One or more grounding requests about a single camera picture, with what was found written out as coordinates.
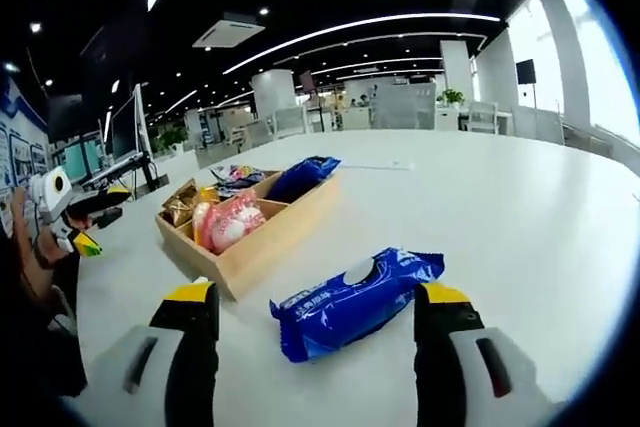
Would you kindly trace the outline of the person's left hand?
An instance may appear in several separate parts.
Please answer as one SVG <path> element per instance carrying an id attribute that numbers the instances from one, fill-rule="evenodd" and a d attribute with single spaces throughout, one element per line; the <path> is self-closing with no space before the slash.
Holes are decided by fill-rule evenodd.
<path id="1" fill-rule="evenodd" d="M 56 270 L 76 265 L 79 256 L 62 249 L 50 228 L 45 227 L 33 243 L 33 253 L 38 265 L 44 270 Z"/>

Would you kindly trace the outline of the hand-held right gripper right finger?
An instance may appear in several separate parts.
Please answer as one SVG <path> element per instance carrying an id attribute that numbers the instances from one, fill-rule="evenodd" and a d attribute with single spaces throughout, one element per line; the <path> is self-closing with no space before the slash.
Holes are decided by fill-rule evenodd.
<path id="1" fill-rule="evenodd" d="M 419 426 L 542 426 L 553 416 L 534 362 L 461 291 L 415 288 L 414 342 Z"/>

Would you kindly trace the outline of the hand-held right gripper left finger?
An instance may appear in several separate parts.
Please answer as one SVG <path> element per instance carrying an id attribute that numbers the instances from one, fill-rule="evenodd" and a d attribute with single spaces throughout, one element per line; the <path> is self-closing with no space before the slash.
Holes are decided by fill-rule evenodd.
<path id="1" fill-rule="evenodd" d="M 217 286 L 182 285 L 95 359 L 64 406 L 81 426 L 212 426 L 218 340 Z"/>

